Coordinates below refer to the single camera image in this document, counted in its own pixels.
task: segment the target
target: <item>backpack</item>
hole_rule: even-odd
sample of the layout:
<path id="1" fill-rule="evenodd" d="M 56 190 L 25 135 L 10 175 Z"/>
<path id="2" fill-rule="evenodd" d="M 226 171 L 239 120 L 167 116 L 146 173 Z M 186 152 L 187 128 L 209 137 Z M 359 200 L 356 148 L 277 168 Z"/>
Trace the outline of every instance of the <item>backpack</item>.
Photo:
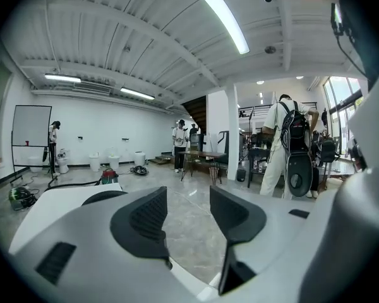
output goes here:
<path id="1" fill-rule="evenodd" d="M 310 126 L 305 116 L 300 113 L 298 103 L 294 101 L 295 109 L 292 111 L 289 111 L 285 103 L 279 103 L 286 110 L 286 116 L 280 134 L 282 146 L 284 146 L 287 153 L 308 152 L 309 145 L 306 145 L 304 137 L 306 133 L 310 133 Z"/>

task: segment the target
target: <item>air conditioner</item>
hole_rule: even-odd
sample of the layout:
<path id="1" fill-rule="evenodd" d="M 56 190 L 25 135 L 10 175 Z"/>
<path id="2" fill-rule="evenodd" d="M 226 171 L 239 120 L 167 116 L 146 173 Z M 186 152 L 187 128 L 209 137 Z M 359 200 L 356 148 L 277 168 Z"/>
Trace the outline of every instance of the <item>air conditioner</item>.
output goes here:
<path id="1" fill-rule="evenodd" d="M 109 95 L 111 92 L 111 87 L 97 83 L 81 82 L 74 84 L 73 91 L 99 95 Z"/>

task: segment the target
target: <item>white column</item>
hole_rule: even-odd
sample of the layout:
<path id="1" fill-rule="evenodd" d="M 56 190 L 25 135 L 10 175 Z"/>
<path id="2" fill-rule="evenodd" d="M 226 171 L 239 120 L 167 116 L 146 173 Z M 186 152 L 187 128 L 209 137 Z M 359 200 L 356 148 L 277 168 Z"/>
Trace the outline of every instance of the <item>white column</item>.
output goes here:
<path id="1" fill-rule="evenodd" d="M 228 81 L 225 89 L 229 113 L 229 167 L 227 179 L 235 180 L 239 167 L 239 111 L 238 93 L 234 83 Z"/>

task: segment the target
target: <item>marble floor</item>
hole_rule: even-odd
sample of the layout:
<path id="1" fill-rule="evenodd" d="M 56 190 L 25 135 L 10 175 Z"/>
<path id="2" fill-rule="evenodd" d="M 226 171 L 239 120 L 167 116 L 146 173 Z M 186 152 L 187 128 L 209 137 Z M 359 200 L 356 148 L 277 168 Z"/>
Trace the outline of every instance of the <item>marble floor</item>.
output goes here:
<path id="1" fill-rule="evenodd" d="M 210 177 L 201 172 L 189 174 L 181 182 L 181 174 L 174 172 L 172 165 L 158 166 L 150 164 L 149 174 L 138 176 L 129 174 L 131 165 L 119 167 L 119 184 L 123 191 L 133 192 L 155 186 L 167 187 L 168 216 L 163 230 L 167 234 L 167 247 L 171 257 L 192 275 L 209 283 L 222 269 L 226 240 L 220 232 L 209 206 Z M 59 176 L 59 184 L 83 183 L 95 181 L 102 172 L 92 172 L 89 168 L 70 169 L 67 174 Z M 23 184 L 30 189 L 39 190 L 39 197 L 47 188 L 50 177 L 44 172 L 26 172 Z M 258 194 L 261 181 L 256 179 L 247 188 L 246 181 L 222 180 L 220 185 L 230 191 L 240 189 L 247 193 Z M 7 251 L 11 240 L 22 223 L 28 209 L 13 211 L 8 202 L 11 186 L 7 183 L 0 186 L 0 246 Z M 274 196 L 281 197 L 282 190 L 277 188 Z M 298 198 L 298 201 L 314 201 Z"/>

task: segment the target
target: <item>ceiling light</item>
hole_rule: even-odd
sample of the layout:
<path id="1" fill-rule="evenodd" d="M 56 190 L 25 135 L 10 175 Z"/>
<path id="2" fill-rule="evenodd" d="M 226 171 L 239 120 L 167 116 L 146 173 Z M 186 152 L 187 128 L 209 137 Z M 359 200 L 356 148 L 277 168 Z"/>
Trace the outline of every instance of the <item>ceiling light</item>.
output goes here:
<path id="1" fill-rule="evenodd" d="M 235 17 L 233 16 L 232 11 L 230 11 L 229 7 L 224 2 L 224 0 L 205 0 L 205 1 L 209 4 L 209 6 L 213 9 L 213 11 L 216 13 L 216 15 L 219 17 L 221 22 L 226 27 L 227 31 L 229 32 L 230 36 L 233 39 L 233 42 L 238 48 L 239 53 L 240 54 L 248 53 L 250 49 L 248 48 L 246 39 L 244 38 L 244 35 Z"/>
<path id="2" fill-rule="evenodd" d="M 154 97 L 152 97 L 151 95 L 147 95 L 147 94 L 144 94 L 144 93 L 141 93 L 141 92 L 133 91 L 133 90 L 130 90 L 128 88 L 122 88 L 121 92 L 125 92 L 125 93 L 128 93 L 128 94 L 136 95 L 137 97 L 141 97 L 141 98 L 147 98 L 149 100 L 154 100 Z"/>
<path id="3" fill-rule="evenodd" d="M 81 79 L 76 76 L 68 76 L 68 75 L 60 75 L 60 74 L 45 74 L 45 78 L 47 78 L 48 80 L 81 83 Z"/>

